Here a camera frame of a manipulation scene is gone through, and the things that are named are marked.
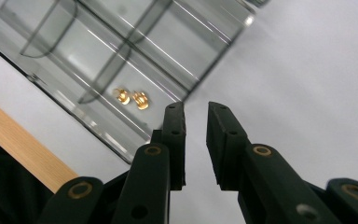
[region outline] wooden strip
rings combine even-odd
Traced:
[[[0,109],[0,146],[54,193],[77,174]]]

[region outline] white tabletop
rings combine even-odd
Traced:
[[[171,223],[244,223],[216,185],[207,104],[231,108],[253,143],[275,147],[305,180],[358,180],[358,1],[271,1],[186,101],[186,182]],[[80,175],[129,169],[0,58],[0,107]]]

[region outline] gold metal part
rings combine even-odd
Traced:
[[[341,187],[342,191],[352,196],[358,201],[358,186],[353,184],[344,184]]]
[[[159,153],[161,153],[161,148],[159,147],[147,147],[145,149],[145,154],[149,156],[157,156]]]
[[[266,147],[254,147],[254,153],[260,156],[270,156],[272,154],[271,150]]]
[[[133,93],[132,99],[138,105],[138,109],[143,110],[149,107],[148,99],[143,92],[135,91]]]
[[[73,185],[69,191],[68,196],[71,199],[81,199],[86,197],[92,192],[92,185],[89,182],[82,181],[80,183],[77,183]]]
[[[129,94],[123,89],[114,89],[113,95],[123,104],[126,105],[130,101]]]

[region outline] transparent organizer tray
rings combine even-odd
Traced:
[[[6,0],[0,53],[131,162],[253,17],[240,0]]]

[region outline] black cloth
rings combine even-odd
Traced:
[[[35,223],[52,195],[0,147],[0,223]]]

